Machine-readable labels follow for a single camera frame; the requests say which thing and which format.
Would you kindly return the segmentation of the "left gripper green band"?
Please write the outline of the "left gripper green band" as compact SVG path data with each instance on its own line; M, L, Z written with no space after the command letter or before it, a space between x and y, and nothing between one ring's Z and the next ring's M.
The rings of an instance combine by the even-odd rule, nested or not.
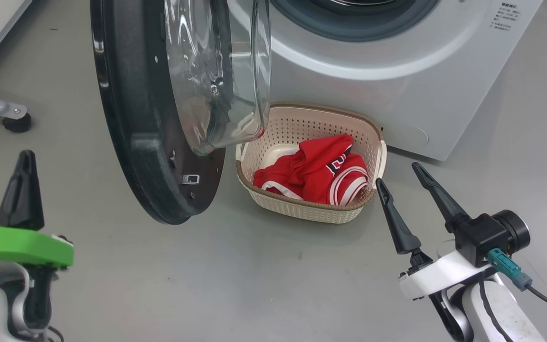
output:
M36 155L22 150L0 204L0 288L13 288L6 309L17 331L48 328L51 284L58 271L74 264L74 245L37 232L43 227Z

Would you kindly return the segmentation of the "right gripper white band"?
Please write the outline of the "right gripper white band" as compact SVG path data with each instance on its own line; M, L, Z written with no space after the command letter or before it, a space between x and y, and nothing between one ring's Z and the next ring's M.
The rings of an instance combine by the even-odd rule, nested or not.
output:
M418 162L412 169L424 189L430 192L445 220L445 229L454 233L457 227L471 217L457 201ZM458 251L451 252L437 261L421 250L421 241L413 235L399 214L382 178L376 180L376 189L389 232L398 255L411 255L408 271L399 277L399 286L404 297L412 300L430 299L447 333L455 342L474 342L475 334L460 295L468 285L495 274L491 266L474 267Z

